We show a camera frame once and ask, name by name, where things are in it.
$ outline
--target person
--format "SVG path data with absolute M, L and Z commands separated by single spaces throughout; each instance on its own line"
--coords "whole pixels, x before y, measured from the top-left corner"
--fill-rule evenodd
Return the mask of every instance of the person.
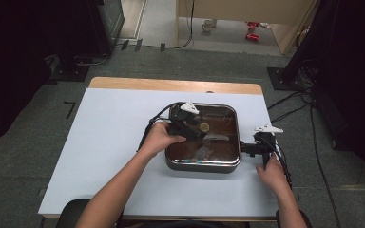
M 133 158 L 121 169 L 87 204 L 76 227 L 113 227 L 145 167 L 157 153 L 172 143 L 184 142 L 182 136 L 167 133 L 168 123 L 157 122 L 150 129 L 144 144 Z M 272 156 L 263 169 L 257 167 L 260 179 L 277 196 L 280 227 L 306 227 L 296 204 L 292 190 L 286 182 L 283 169 L 275 156 Z

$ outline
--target black stand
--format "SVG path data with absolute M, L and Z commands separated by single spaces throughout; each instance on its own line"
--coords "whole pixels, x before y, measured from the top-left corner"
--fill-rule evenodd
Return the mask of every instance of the black stand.
M 88 65 L 92 61 L 86 59 L 83 62 Z M 73 65 L 71 67 L 63 67 L 63 64 L 59 63 L 49 79 L 51 81 L 84 82 L 89 69 L 90 66 Z
M 286 83 L 282 80 L 281 75 L 284 68 L 268 67 L 267 70 L 274 90 L 300 91 L 303 89 L 300 85 L 296 84 L 296 81 L 293 83 Z

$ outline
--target black cable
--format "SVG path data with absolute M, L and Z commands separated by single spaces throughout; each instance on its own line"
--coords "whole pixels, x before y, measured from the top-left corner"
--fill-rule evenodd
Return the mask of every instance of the black cable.
M 282 153 L 283 155 L 283 159 L 284 159 L 284 162 L 285 164 L 287 165 L 287 160 L 286 160 L 286 154 L 284 153 L 282 147 L 280 147 L 280 145 L 278 145 L 277 143 L 275 143 L 275 145 L 279 148 L 279 151 Z
M 285 160 L 282 158 L 280 153 L 277 151 L 277 149 L 272 144 L 270 144 L 268 141 L 266 141 L 263 137 L 257 136 L 256 140 L 258 140 L 258 139 L 260 139 L 264 143 L 266 143 L 274 151 L 274 153 L 277 155 L 277 157 L 279 159 L 279 162 L 282 165 L 284 174 L 286 176 L 286 181 L 289 184 L 290 188 L 292 189 L 292 178 L 290 177 L 291 174 L 289 173 L 289 169 L 287 168 L 287 164 L 286 164 Z
M 306 103 L 306 104 L 308 104 L 308 105 L 313 105 L 314 104 L 314 97 L 313 97 L 313 94 L 312 93 L 307 93 L 307 95 L 309 95 L 311 98 L 312 98 L 312 100 L 311 101 L 306 101 L 305 99 L 304 99 L 304 97 L 303 97 L 303 95 L 304 94 L 301 94 L 301 96 L 300 96 L 300 98 L 301 98 L 301 100 L 304 102 L 304 103 Z
M 334 210 L 335 219 L 336 219 L 336 226 L 338 228 L 340 228 L 339 217 L 337 215 L 336 206 L 335 206 L 335 203 L 334 203 L 333 195 L 331 193 L 330 185 L 327 181 L 327 178 L 325 177 L 324 170 L 322 169 L 322 166 L 321 166 L 321 161 L 319 160 L 319 154 L 318 154 L 318 151 L 317 151 L 316 127 L 314 125 L 313 107 L 312 106 L 310 107 L 310 118 L 311 118 L 311 126 L 313 128 L 314 149 L 315 149 L 315 152 L 316 152 L 316 158 L 317 158 L 319 172 L 321 173 L 321 176 L 324 179 L 325 187 L 327 188 L 328 196 L 330 198 L 330 202 L 331 202 L 331 205 L 332 205 L 333 210 Z
M 281 116 L 279 116 L 279 117 L 275 118 L 273 121 L 271 121 L 271 123 L 279 122 L 279 121 L 281 121 L 281 120 L 285 119 L 286 117 L 288 117 L 290 114 L 293 114 L 293 113 L 295 113 L 295 112 L 297 112 L 297 111 L 301 110 L 302 108 L 304 108 L 304 107 L 305 107 L 305 106 L 307 106 L 307 105 L 309 105 L 309 104 L 305 104 L 305 105 L 303 105 L 303 106 L 301 106 L 301 107 L 299 107 L 299 108 L 296 108 L 295 110 L 289 111 L 289 112 L 287 112 L 287 113 L 285 113 L 285 114 L 283 114 L 283 115 L 281 115 Z
M 44 221 L 46 220 L 45 217 L 41 217 L 41 220 L 40 220 L 40 228 L 44 228 Z
M 190 35 L 188 37 L 188 40 L 185 42 L 185 44 L 181 47 L 175 47 L 176 49 L 180 49 L 180 48 L 185 48 L 187 47 L 192 40 L 192 18 L 194 17 L 194 8 L 195 8 L 195 0 L 192 0 L 192 8 L 191 8 L 191 26 L 188 26 L 189 27 L 189 30 L 190 30 Z
M 267 109 L 269 110 L 269 109 L 273 108 L 274 106 L 279 105 L 279 104 L 283 103 L 284 101 L 286 101 L 286 100 L 288 100 L 290 98 L 294 98 L 294 97 L 300 96 L 301 94 L 310 94 L 309 92 L 306 92 L 307 89 L 311 89 L 311 88 L 310 87 L 306 87 L 306 88 L 303 88 L 300 91 L 293 92 L 289 96 L 287 96 L 287 97 L 285 97 L 283 99 L 280 99 L 279 101 L 275 102 L 274 104 L 271 104 Z
M 75 62 L 76 62 L 76 59 L 78 59 L 78 58 L 80 58 L 80 56 L 74 56 L 73 60 L 75 60 Z M 100 62 L 90 63 L 90 64 L 76 63 L 76 65 L 77 66 L 85 66 L 85 67 L 93 67 L 93 66 L 97 66 L 97 65 L 102 64 L 103 62 L 106 61 L 107 58 L 108 58 L 108 55 L 106 55 L 106 57 L 103 60 L 101 60 Z
M 188 11 L 188 6 L 186 4 L 186 1 L 185 1 L 185 10 Z M 191 18 L 193 16 L 194 16 L 194 11 L 192 10 L 192 7 L 191 7 Z M 191 29 L 192 28 L 192 22 L 191 22 L 191 24 L 189 24 L 188 17 L 185 17 L 185 21 L 186 21 L 186 25 L 188 26 L 188 29 Z
M 300 80 L 303 82 L 303 85 L 306 87 L 313 87 L 314 86 L 314 78 L 316 76 L 315 72 L 311 72 L 309 67 L 300 66 Z
M 149 134 L 149 131 L 152 128 L 152 125 L 160 119 L 160 115 L 162 115 L 162 113 L 164 113 L 168 108 L 172 107 L 173 105 L 180 105 L 180 104 L 182 104 L 182 102 L 169 104 L 167 107 L 163 108 L 163 110 L 160 111 L 156 116 L 154 116 L 152 119 L 149 120 L 149 124 L 147 125 L 146 129 L 144 130 L 144 135 L 142 136 L 141 142 L 139 143 L 138 150 L 141 149 L 142 145 L 144 144 L 144 140 L 146 139 L 147 134 Z

